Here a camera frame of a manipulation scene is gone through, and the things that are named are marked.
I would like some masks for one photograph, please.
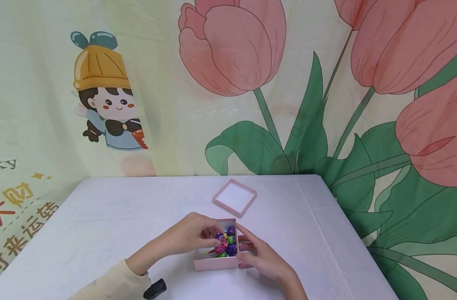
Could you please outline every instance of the black object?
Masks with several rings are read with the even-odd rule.
[[[159,294],[163,293],[167,290],[167,285],[165,281],[161,278],[159,281],[155,282],[154,284],[150,285],[148,290],[143,293],[143,299],[152,300],[159,296]]]

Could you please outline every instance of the yellow hat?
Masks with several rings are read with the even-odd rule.
[[[122,56],[106,47],[88,45],[75,61],[73,86],[78,91],[98,87],[130,89]]]

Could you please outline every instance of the backdrop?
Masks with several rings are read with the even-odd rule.
[[[0,0],[0,274],[87,177],[298,173],[457,299],[457,0]]]

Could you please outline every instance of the right hand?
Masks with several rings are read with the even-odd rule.
[[[88,111],[88,109],[80,103],[75,108],[75,113],[81,117],[85,117],[87,114],[87,111]]]
[[[239,245],[240,253],[237,255],[240,262],[239,268],[254,267],[261,274],[280,283],[290,280],[293,275],[296,276],[294,269],[269,244],[240,224],[237,224],[237,229],[243,233],[243,235],[238,236],[238,242],[248,242]],[[255,255],[241,252],[245,250],[249,250]]]

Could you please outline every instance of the blue shirt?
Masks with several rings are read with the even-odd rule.
[[[122,135],[119,136],[111,135],[105,126],[105,119],[100,117],[96,111],[87,110],[85,116],[105,136],[108,148],[121,151],[137,151],[143,149],[130,131],[125,130]]]

